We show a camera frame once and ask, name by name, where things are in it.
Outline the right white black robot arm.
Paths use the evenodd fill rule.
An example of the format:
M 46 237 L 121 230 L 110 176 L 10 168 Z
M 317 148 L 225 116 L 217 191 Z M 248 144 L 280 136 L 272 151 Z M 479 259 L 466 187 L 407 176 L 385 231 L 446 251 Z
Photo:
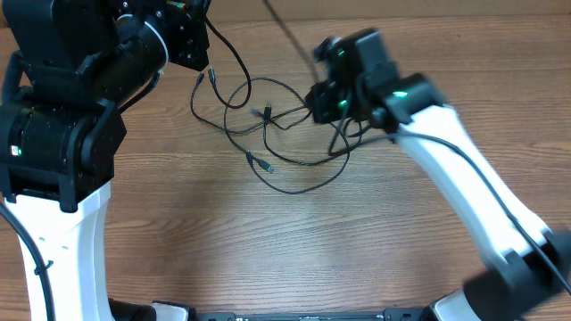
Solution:
M 478 150 L 425 75 L 403 76 L 381 34 L 363 29 L 314 49 L 327 76 L 307 96 L 320 124 L 353 120 L 397 144 L 471 235 L 485 271 L 423 309 L 423 320 L 519 320 L 570 289 L 570 233 L 529 210 Z

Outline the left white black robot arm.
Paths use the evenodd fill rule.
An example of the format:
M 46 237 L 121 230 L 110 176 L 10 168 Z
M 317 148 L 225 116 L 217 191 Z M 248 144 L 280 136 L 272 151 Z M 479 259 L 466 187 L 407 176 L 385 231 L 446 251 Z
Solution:
M 17 42 L 2 85 L 2 217 L 17 233 L 35 320 L 190 320 L 106 291 L 104 228 L 122 113 L 169 64 L 203 70 L 209 3 L 4 0 Z

